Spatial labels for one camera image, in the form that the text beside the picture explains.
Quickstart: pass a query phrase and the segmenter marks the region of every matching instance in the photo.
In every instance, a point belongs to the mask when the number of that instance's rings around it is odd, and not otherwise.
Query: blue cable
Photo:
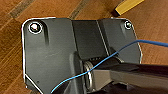
[[[100,61],[97,65],[95,65],[93,68],[91,68],[89,71],[81,73],[79,75],[70,77],[68,79],[65,79],[64,81],[62,81],[61,83],[59,83],[56,87],[54,87],[54,89],[52,89],[51,93],[53,93],[55,91],[55,89],[57,89],[60,85],[62,85],[64,82],[75,79],[77,77],[83,76],[85,74],[87,74],[88,72],[92,71],[93,69],[95,69],[96,67],[98,67],[100,64],[102,64],[104,61],[108,60],[109,58],[113,57],[114,55],[116,55],[117,53],[119,53],[121,50],[123,50],[124,48],[134,44],[134,43],[148,43],[148,44],[153,44],[153,45],[158,45],[158,46],[164,46],[164,47],[168,47],[168,43],[163,43],[163,42],[157,42],[157,41],[149,41],[149,40],[135,40],[127,45],[125,45],[124,47],[122,47],[120,50],[116,51],[115,53],[113,53],[112,55],[106,57],[105,59],[103,59],[102,61]]]

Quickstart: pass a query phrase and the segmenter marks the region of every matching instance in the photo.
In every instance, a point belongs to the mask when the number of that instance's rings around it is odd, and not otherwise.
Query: hardwood floor
[[[51,16],[76,20],[109,18],[120,2],[121,0],[0,0],[0,94],[31,92],[25,88],[22,78],[21,24],[26,19]],[[145,0],[120,18],[131,20],[138,39],[168,43],[167,3],[167,0]],[[168,48],[140,45],[143,64],[168,65]]]

